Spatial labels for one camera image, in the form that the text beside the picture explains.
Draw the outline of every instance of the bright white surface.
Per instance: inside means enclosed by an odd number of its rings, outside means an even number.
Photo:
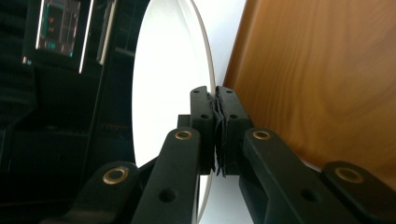
[[[157,157],[179,114],[190,114],[190,91],[215,92],[210,49],[190,0],[151,0],[142,21],[134,59],[133,130],[136,165]],[[200,181],[199,210],[210,187]]]

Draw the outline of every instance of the wooden panel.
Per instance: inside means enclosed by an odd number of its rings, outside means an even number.
[[[305,160],[396,189],[396,1],[247,1],[224,85]]]

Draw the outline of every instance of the wood grain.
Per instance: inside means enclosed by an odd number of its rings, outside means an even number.
[[[303,159],[396,189],[396,1],[247,1],[224,85]]]

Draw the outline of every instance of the white wall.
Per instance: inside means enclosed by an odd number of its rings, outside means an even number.
[[[209,40],[216,84],[221,86],[246,0],[194,0],[194,3]]]

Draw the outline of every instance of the brass grommet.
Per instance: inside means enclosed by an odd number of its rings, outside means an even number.
[[[103,182],[108,185],[116,185],[124,181],[128,177],[129,170],[124,166],[115,167],[108,170],[103,175]]]
[[[271,138],[271,134],[266,131],[256,131],[253,133],[253,136],[260,140],[268,140]]]
[[[192,138],[192,133],[189,131],[178,131],[175,134],[175,138],[177,138],[178,140],[187,140]]]
[[[350,183],[360,184],[364,181],[364,178],[361,174],[350,168],[337,167],[335,168],[335,173],[338,175],[338,177]]]

